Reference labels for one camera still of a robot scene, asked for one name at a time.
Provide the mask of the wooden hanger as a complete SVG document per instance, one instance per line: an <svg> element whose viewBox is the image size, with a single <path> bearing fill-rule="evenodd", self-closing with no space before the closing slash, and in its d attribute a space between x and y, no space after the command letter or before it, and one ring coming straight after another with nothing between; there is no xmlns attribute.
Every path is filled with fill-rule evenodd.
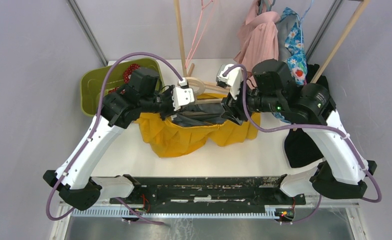
<svg viewBox="0 0 392 240"><path fill-rule="evenodd" d="M204 82L196 77L185 77L185 79L187 80L187 83L189 86L191 87L196 87L196 90L194 90L194 95L195 95L195 105L201 105L201 104L218 104L222 101L223 97L220 98L210 98L210 99L197 99L197 97L201 94L203 94L205 92L205 90L211 90L211 91L215 91L215 92L219 92L222 94L227 95L230 88L229 87L219 87L213 83L209 83L209 82Z"/></svg>

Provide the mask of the yellow skirt grey lining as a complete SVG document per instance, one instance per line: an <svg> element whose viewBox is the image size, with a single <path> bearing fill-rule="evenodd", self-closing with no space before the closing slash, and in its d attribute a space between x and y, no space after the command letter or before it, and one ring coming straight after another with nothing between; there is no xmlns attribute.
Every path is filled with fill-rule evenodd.
<svg viewBox="0 0 392 240"><path fill-rule="evenodd" d="M160 158L174 158L190 154L208 140L220 147L253 140L258 130L249 122L237 125L221 117L220 103L189 105L183 112L162 120L158 113L142 113L136 121L142 139L150 144Z"/></svg>

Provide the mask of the pink wire hanger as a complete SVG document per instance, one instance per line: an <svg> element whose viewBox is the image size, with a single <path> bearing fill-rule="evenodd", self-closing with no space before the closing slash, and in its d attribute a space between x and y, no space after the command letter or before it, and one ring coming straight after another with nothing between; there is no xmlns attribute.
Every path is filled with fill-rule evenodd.
<svg viewBox="0 0 392 240"><path fill-rule="evenodd" d="M194 55L198 49L198 46L204 36L205 30L210 22L210 18L212 16L212 14L213 14L213 10L214 10L215 5L216 5L216 0L209 0L207 3L205 3L204 0L201 0L201 9L200 9L198 22L196 25L196 30L195 30L195 33L193 36L191 48L190 48L189 53L185 59L185 69L186 70L189 69L191 62L194 58ZM212 9L210 10L209 16L207 17L204 25L202 26L202 20L205 15L204 13L209 7L212 7Z"/></svg>

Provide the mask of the pink garment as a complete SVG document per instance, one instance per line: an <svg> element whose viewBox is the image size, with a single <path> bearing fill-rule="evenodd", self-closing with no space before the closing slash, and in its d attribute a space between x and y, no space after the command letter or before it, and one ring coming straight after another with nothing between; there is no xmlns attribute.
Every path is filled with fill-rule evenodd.
<svg viewBox="0 0 392 240"><path fill-rule="evenodd" d="M257 86L252 74L253 67L262 61L277 60L279 57L276 23L280 19L279 13L267 10L266 3L254 0L237 32L240 50L234 61L246 67L249 77L247 84L250 89Z"/></svg>

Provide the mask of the red polka dot skirt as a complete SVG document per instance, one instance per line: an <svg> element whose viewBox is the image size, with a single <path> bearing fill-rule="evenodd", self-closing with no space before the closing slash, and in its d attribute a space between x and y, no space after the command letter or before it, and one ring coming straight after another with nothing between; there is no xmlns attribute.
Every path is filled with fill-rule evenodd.
<svg viewBox="0 0 392 240"><path fill-rule="evenodd" d="M141 65L137 63L119 64L111 74L109 83L106 85L107 93L113 93L118 90L120 86L129 83L131 74L139 68L141 68Z"/></svg>

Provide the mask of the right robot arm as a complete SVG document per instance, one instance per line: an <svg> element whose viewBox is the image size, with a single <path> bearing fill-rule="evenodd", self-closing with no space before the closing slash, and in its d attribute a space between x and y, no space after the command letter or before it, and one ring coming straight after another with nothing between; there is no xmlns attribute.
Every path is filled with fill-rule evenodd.
<svg viewBox="0 0 392 240"><path fill-rule="evenodd" d="M297 174L281 177L272 191L275 202L311 192L334 200L365 199L365 178L372 178L376 162L364 159L347 133L329 91L322 85L296 84L287 64L268 59L252 69L256 87L247 88L242 64L225 64L217 73L219 87L229 87L222 100L223 117L241 125L252 122L253 113L279 113L287 125L271 132L300 129L321 153L322 162Z"/></svg>

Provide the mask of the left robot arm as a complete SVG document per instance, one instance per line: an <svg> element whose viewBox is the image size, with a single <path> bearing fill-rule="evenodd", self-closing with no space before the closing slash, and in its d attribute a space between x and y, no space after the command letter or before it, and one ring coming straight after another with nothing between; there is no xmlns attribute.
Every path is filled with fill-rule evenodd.
<svg viewBox="0 0 392 240"><path fill-rule="evenodd" d="M80 144L57 170L47 170L43 179L73 208L84 211L100 200L124 198L133 204L140 200L141 189L126 175L95 177L92 172L110 145L142 113L166 118L175 111L174 85L156 89L158 72L141 67L128 83L103 97L100 115L93 121Z"/></svg>

